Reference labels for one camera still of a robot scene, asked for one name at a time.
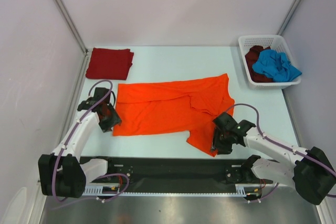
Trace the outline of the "orange t shirt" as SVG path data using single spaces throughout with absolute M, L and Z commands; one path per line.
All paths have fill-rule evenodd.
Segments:
M 234 113 L 229 76 L 196 80 L 119 84 L 116 112 L 121 124 L 113 136 L 167 134 L 188 131 L 191 146 L 214 157 L 213 120 L 224 111 Z

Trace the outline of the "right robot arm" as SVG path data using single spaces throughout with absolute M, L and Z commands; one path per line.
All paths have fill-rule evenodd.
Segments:
M 335 171 L 324 151 L 317 147 L 308 150 L 272 140 L 258 124 L 247 120 L 236 122 L 224 112 L 213 120 L 215 124 L 212 150 L 220 155 L 232 152 L 234 144 L 257 150 L 270 160 L 258 155 L 249 157 L 242 169 L 243 179 L 254 183 L 268 179 L 291 187 L 307 202 L 319 205 L 335 186 Z

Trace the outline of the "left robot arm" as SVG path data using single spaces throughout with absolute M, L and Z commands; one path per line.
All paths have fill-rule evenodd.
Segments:
M 122 122 L 114 108 L 114 92 L 103 87 L 94 88 L 93 92 L 78 105 L 79 118 L 59 145 L 38 160 L 41 192 L 45 196 L 79 198 L 86 184 L 93 180 L 100 178 L 110 182 L 115 178 L 115 168 L 105 159 L 93 158 L 80 163 L 82 151 L 94 130 L 111 132 Z

